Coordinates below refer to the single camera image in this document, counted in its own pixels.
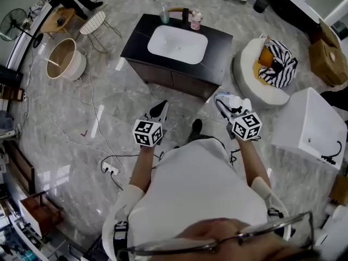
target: white shirt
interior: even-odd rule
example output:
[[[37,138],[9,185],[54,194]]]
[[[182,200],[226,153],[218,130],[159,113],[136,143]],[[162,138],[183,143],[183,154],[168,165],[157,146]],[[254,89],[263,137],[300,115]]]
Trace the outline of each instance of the white shirt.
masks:
[[[264,200],[239,178],[216,139],[193,141],[169,151],[158,163],[151,185],[144,192],[125,188],[103,226],[104,236],[117,210],[128,216],[128,246],[175,237],[200,220],[239,219],[250,225],[267,222]]]

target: marble floor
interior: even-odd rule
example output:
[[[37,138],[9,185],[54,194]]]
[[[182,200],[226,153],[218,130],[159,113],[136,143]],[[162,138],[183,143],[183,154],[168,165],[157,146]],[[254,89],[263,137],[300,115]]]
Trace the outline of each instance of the marble floor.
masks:
[[[202,24],[232,34],[232,55],[251,39],[261,34],[283,42],[298,59],[296,90],[313,87],[326,90],[324,83],[310,71],[307,36],[280,19],[268,7],[259,14],[253,10],[252,0],[241,5],[239,0],[100,0],[107,6],[108,22],[122,34],[120,39],[109,28],[97,34],[108,54],[91,50],[84,36],[78,45],[87,52],[88,65],[81,82],[65,79],[51,80],[46,75],[46,61],[50,51],[64,35],[55,39],[45,36],[33,54],[29,51],[23,64],[22,86],[26,102],[13,103],[11,113],[18,123],[28,118],[23,127],[19,146],[35,167],[37,191],[48,190],[56,203],[63,207],[65,222],[60,229],[70,238],[88,247],[101,233],[102,224],[120,189],[110,174],[100,171],[100,163],[108,154],[137,153],[139,146],[132,137],[133,123],[142,111],[157,100],[170,102],[167,130],[156,153],[167,152],[181,145],[190,132],[194,119],[203,120],[203,133],[214,135],[226,145],[228,153],[238,148],[225,129],[225,121],[213,100],[202,100],[155,84],[146,85],[120,54],[143,13],[158,14],[161,2],[168,6],[199,8]],[[33,60],[29,76],[29,64]],[[220,90],[239,95],[230,70],[227,69]],[[96,114],[100,118],[100,134]],[[258,111],[262,119],[262,139],[255,146],[267,168],[272,168],[272,188],[288,208],[290,214],[312,210],[315,226],[324,217],[328,193],[335,178],[333,171],[300,157],[279,150],[270,144],[273,122],[278,109]],[[245,177],[241,155],[236,154],[234,167]],[[124,171],[114,177],[119,185],[126,185],[136,158],[119,158]],[[123,168],[113,159],[113,165]],[[308,235],[306,223],[295,226],[293,241],[301,243]]]

